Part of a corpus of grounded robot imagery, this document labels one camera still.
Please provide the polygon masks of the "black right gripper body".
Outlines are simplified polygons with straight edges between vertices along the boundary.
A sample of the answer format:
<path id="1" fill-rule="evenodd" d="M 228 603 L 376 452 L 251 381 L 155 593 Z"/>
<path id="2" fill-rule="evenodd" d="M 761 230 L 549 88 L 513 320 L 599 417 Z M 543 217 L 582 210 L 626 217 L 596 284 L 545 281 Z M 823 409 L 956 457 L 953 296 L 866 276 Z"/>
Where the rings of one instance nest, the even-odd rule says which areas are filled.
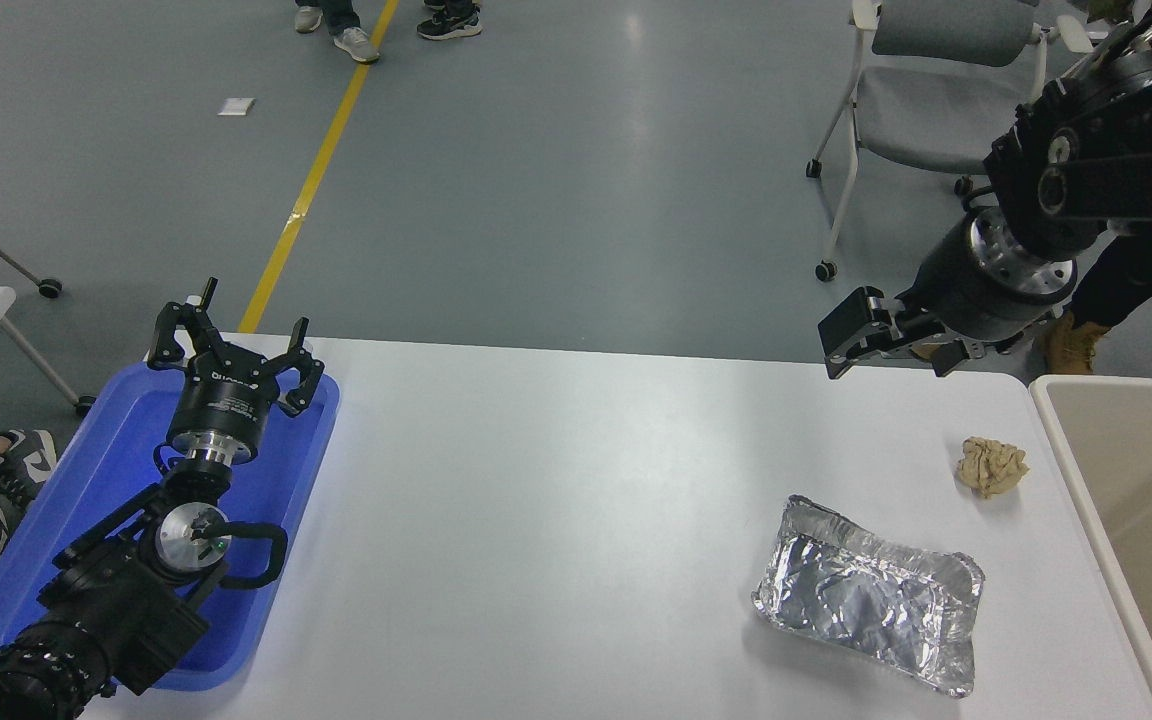
<path id="1" fill-rule="evenodd" d="M 1047 313 L 1048 263 L 1000 214 L 968 214 L 925 256 L 900 304 L 900 329 L 911 338 L 1002 342 Z"/>

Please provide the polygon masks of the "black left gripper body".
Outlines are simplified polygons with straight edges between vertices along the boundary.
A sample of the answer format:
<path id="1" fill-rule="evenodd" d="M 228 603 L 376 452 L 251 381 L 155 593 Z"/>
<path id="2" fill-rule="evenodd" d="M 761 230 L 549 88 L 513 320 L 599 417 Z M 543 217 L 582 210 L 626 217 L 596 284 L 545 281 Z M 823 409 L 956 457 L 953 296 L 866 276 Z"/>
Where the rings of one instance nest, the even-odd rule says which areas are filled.
<path id="1" fill-rule="evenodd" d="M 276 382 L 262 372 L 255 353 L 196 354 L 185 364 L 185 384 L 168 429 L 174 446 L 191 435 L 218 433 L 242 446 L 262 442 Z"/>

